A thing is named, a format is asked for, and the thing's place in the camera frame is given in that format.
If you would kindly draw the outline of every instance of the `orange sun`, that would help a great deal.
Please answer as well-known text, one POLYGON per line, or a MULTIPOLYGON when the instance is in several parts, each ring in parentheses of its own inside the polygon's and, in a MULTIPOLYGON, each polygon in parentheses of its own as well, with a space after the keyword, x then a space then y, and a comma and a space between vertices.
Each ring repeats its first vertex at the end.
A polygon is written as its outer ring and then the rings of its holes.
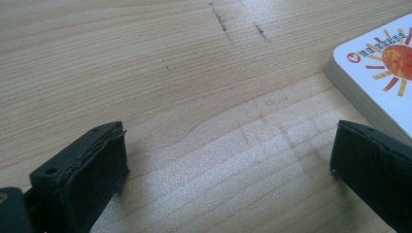
MULTIPOLYGON (((398 30, 399 34, 403 34, 401 29, 398 30)), ((391 39, 390 34, 385 30, 385 34, 389 39, 391 39)), ((390 45, 386 47, 383 51, 378 48, 367 44, 367 46, 379 53, 382 53, 382 57, 369 55, 369 58, 382 61, 384 66, 366 66, 366 69, 388 69, 387 71, 373 76, 375 80, 385 78, 389 75, 395 75, 388 85, 384 88, 384 91, 390 90, 394 85, 402 80, 400 84, 398 96, 403 96, 406 84, 408 81, 412 81, 412 48, 409 47, 409 43, 412 38, 412 27, 409 29, 409 36, 405 38, 405 43, 403 44, 403 38, 399 38, 398 42, 400 45, 390 45)), ((378 43, 381 43, 379 38, 375 38, 378 43)))

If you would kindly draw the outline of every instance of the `dark mark on wood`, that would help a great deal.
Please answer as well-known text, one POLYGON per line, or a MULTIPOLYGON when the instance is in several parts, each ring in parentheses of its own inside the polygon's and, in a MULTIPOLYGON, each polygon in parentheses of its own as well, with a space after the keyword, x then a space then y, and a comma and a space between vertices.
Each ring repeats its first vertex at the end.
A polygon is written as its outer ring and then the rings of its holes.
POLYGON ((166 66, 166 69, 169 69, 169 66, 166 65, 166 61, 164 59, 162 59, 161 61, 163 61, 164 65, 166 66))
POLYGON ((246 8, 245 4, 243 4, 242 0, 237 0, 244 8, 246 8))
POLYGON ((263 29, 261 29, 261 27, 256 22, 254 22, 254 27, 257 29, 258 34, 261 36, 261 38, 263 38, 264 41, 272 43, 269 39, 267 39, 266 35, 264 35, 263 29))
POLYGON ((226 22, 226 19, 224 17, 222 17, 221 15, 219 15, 219 13, 215 10, 212 9, 213 13, 215 14, 215 17, 218 19, 219 24, 222 27, 222 31, 224 32, 224 34, 226 34, 227 39, 229 40, 229 42, 233 45, 233 42, 231 41, 229 35, 227 34, 227 28, 226 25, 224 25, 224 23, 226 22))

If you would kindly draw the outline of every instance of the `red sun ray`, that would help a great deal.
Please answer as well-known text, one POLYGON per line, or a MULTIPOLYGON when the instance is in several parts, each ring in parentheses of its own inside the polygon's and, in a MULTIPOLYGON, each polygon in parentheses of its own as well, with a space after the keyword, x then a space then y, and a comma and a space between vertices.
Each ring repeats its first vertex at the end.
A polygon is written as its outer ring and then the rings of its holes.
POLYGON ((394 77, 391 82, 384 88, 385 91, 390 90, 399 81, 397 77, 394 77))
POLYGON ((366 66, 366 69, 386 69, 385 66, 366 66))
POLYGON ((412 38, 412 27, 409 28, 409 36, 408 38, 406 38, 406 41, 405 41, 406 46, 409 46, 409 42, 411 42, 411 38, 412 38))

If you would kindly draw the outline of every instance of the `black clamp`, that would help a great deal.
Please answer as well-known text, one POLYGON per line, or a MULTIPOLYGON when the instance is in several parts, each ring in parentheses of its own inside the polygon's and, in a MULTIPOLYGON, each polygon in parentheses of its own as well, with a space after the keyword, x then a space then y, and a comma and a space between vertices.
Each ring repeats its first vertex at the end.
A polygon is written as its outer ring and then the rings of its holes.
POLYGON ((412 232, 411 147, 373 128, 341 120, 330 170, 395 231, 412 232))
POLYGON ((120 121, 89 130, 30 174, 24 194, 0 188, 0 232, 89 232, 127 168, 120 121))

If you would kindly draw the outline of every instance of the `wood grain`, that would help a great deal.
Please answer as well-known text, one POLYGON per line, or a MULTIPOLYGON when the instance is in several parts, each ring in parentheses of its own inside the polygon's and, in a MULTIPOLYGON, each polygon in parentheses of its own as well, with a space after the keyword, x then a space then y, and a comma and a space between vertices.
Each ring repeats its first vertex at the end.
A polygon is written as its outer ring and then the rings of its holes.
POLYGON ((0 186, 122 120, 131 173, 92 232, 393 232, 328 171, 333 49, 412 3, 0 0, 0 186))

